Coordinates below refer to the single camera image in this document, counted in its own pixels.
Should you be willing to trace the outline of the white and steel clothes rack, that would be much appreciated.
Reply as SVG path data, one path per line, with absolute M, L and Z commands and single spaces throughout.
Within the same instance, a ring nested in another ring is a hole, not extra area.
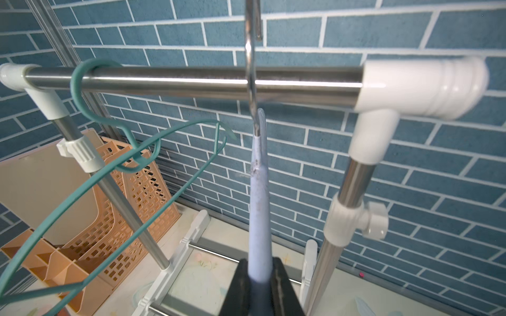
M 342 189 L 355 209 L 401 116 L 453 120 L 469 112 L 489 84 L 479 58 L 373 60 L 361 68 L 154 68 L 101 63 L 84 73 L 84 89 L 131 93 L 349 106 L 358 113 Z

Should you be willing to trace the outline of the beige folder board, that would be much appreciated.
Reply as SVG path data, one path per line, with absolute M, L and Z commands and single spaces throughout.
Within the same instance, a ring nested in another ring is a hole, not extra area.
M 30 228 L 36 229 L 90 175 L 73 158 L 63 157 L 52 142 L 1 162 L 1 203 Z M 75 202 L 44 238 L 63 245 L 98 217 L 92 190 Z

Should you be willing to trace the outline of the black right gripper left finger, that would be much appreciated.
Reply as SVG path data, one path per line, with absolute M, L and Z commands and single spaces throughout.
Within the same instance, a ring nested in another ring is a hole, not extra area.
M 241 259 L 223 301 L 219 316 L 248 316 L 250 309 L 250 277 L 248 261 Z

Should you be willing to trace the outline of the orange plastic file organizer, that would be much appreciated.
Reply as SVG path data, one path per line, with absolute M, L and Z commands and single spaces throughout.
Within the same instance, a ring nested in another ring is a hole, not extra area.
M 149 232 L 154 240 L 160 240 L 180 214 L 169 205 L 171 194 L 158 166 L 151 163 L 137 173 L 113 171 L 111 175 L 140 219 L 154 220 Z M 83 281 L 133 233 L 101 188 L 94 186 L 91 190 L 98 207 L 97 219 L 66 244 L 57 246 L 41 238 L 22 263 L 49 287 Z M 33 232 L 27 225 L 23 233 L 2 247 L 2 252 L 12 258 Z M 144 246 L 134 241 L 69 302 L 69 308 L 79 315 L 95 314 L 146 254 Z

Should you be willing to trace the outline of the light blue clothes hanger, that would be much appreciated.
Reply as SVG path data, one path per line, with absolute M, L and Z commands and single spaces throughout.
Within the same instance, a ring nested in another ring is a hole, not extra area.
M 260 2 L 245 2 L 245 64 L 249 111 L 253 121 L 252 159 L 250 166 L 250 222 L 248 274 L 250 279 L 250 315 L 273 315 L 270 277 L 272 251 L 266 163 L 266 138 L 263 112 L 256 98 L 255 44 L 262 39 Z

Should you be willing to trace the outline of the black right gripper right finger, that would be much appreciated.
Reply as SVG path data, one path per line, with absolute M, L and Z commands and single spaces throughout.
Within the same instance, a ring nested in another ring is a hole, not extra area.
M 285 266 L 279 258 L 273 258 L 271 305 L 274 316 L 304 316 Z

